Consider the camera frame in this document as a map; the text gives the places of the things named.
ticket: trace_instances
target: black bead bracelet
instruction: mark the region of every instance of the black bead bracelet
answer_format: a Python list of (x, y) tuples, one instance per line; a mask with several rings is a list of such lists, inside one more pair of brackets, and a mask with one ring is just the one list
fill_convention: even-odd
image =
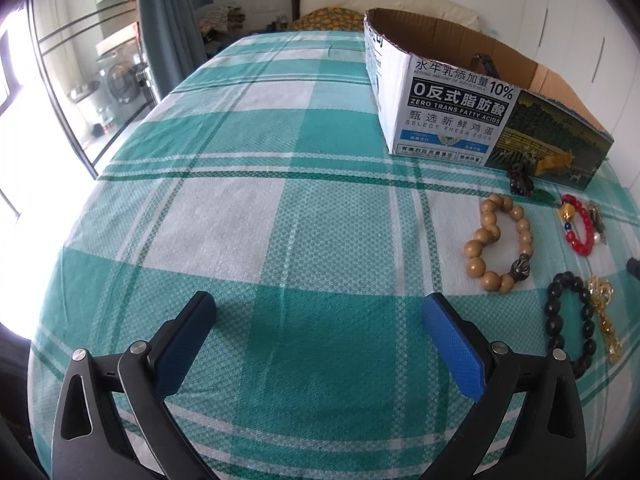
[(590, 303), (590, 294), (588, 289), (584, 286), (582, 279), (568, 270), (567, 272), (559, 272), (554, 276), (554, 279), (546, 289), (546, 303), (545, 303), (545, 331), (550, 337), (549, 339), (549, 351), (552, 352), (555, 348), (564, 348), (564, 337), (562, 336), (562, 327), (564, 322), (562, 317), (558, 314), (560, 312), (560, 297), (562, 296), (562, 290), (564, 288), (570, 288), (572, 291), (577, 292), (582, 303), (582, 309), (580, 316), (582, 317), (582, 336), (584, 337), (584, 345), (582, 346), (582, 355), (576, 361), (571, 362), (571, 368), (574, 371), (574, 377), (579, 379), (589, 369), (593, 362), (593, 355), (596, 353), (596, 342), (591, 338), (596, 325), (591, 320), (593, 317), (594, 309)]

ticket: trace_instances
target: pillow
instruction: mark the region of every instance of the pillow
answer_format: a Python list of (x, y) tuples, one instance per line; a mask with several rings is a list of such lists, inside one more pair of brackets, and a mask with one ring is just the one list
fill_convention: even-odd
[(325, 7), (292, 22), (288, 30), (344, 30), (364, 32), (364, 14), (341, 7)]

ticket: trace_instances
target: wooden bead bracelet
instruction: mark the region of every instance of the wooden bead bracelet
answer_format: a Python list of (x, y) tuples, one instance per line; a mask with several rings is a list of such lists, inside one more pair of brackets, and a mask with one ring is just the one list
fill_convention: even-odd
[[(520, 257), (511, 264), (506, 274), (499, 276), (492, 270), (486, 270), (486, 264), (480, 257), (482, 249), (500, 239), (500, 228), (496, 225), (495, 211), (501, 209), (508, 213), (516, 222), (516, 230), (520, 233)], [(472, 240), (469, 240), (463, 251), (469, 258), (466, 263), (466, 275), (470, 278), (480, 278), (482, 288), (487, 292), (510, 292), (513, 285), (529, 277), (529, 259), (533, 256), (533, 235), (529, 227), (529, 220), (524, 218), (524, 209), (514, 205), (509, 196), (491, 193), (489, 198), (480, 203), (480, 223), (482, 227), (476, 230)]]

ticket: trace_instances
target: cardboard flap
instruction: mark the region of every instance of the cardboard flap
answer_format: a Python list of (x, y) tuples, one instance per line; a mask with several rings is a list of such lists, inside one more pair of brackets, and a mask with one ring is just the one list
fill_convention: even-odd
[(471, 60), (482, 52), (491, 56), (507, 83), (528, 88), (538, 64), (511, 47), (457, 23), (391, 9), (367, 11), (376, 32), (404, 52), (471, 70)]
[(538, 65), (529, 90), (562, 103), (569, 108), (569, 110), (573, 110), (580, 115), (580, 117), (597, 130), (606, 132), (604, 126), (600, 124), (600, 121), (597, 120), (582, 101), (580, 101), (580, 98), (574, 92), (574, 89), (569, 86), (569, 83), (562, 79), (561, 75), (549, 70), (546, 66)]

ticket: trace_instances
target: green plaid bedsheet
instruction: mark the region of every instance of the green plaid bedsheet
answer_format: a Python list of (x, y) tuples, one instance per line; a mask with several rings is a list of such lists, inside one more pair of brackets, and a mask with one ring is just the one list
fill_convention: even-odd
[[(479, 226), (479, 202), (508, 189), (500, 172), (388, 155), (361, 34), (233, 44), (139, 126), (61, 250), (31, 352), (40, 459), (50, 470), (73, 349), (101, 355), (149, 339), (200, 289), (216, 298), (218, 323), (167, 403), (221, 478), (416, 478), (471, 406), (424, 332), (422, 298), (442, 291), (488, 340), (544, 354), (545, 289), (569, 269), (612, 281), (609, 314), (624, 345), (609, 365), (596, 333), (594, 365), (577, 382), (593, 468), (639, 399), (640, 282), (625, 271), (640, 254), (638, 207), (605, 163), (580, 197), (602, 205), (609, 244), (582, 258), (554, 208), (525, 204), (531, 276), (487, 295), (465, 276), (462, 245)], [(499, 223), (502, 239), (485, 252), (505, 272), (516, 235), (508, 218)], [(575, 298), (563, 314), (577, 358)], [(130, 407), (116, 402), (153, 467)]]

